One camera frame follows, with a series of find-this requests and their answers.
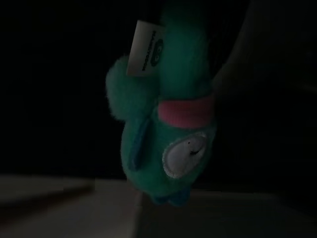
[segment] pink collar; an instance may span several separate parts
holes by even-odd
[[[173,127],[201,128],[209,125],[213,116],[213,94],[195,100],[162,101],[158,105],[158,118]]]

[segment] plush eye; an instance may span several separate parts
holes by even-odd
[[[170,144],[163,154],[165,173],[174,179],[179,179],[192,171],[204,156],[207,146],[207,136],[196,133]]]

